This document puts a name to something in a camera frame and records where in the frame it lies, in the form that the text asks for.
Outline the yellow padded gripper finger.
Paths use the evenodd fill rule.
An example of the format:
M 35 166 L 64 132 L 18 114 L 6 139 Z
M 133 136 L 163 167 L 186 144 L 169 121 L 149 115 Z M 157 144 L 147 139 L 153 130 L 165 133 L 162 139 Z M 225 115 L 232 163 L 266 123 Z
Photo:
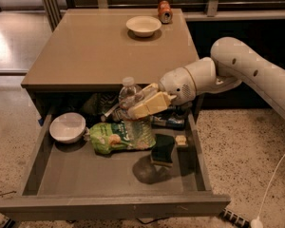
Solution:
M 150 99 L 142 100 L 135 104 L 133 110 L 138 115 L 146 113 L 153 115 L 166 110 L 176 98 L 176 95 L 169 95 L 167 92 L 158 92 Z
M 142 100 L 150 99 L 159 92 L 159 86 L 156 83 L 152 83 L 144 87 L 141 91 Z

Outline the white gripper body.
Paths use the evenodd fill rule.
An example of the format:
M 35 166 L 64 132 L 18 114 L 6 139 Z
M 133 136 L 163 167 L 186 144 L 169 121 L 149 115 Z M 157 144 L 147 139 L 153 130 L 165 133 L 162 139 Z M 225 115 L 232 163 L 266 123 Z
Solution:
M 196 98 L 193 77 L 185 67 L 165 73 L 159 81 L 159 88 L 173 97 L 173 105 L 183 105 Z

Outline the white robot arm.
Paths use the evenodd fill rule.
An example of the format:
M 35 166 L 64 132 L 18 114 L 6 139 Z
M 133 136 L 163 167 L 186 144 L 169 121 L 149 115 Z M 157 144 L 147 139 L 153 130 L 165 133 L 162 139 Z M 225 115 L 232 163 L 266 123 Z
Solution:
M 133 120 L 184 105 L 203 93 L 220 93 L 246 84 L 285 120 L 285 69 L 233 37 L 218 39 L 208 57 L 165 73 L 145 87 L 144 99 L 128 110 Z

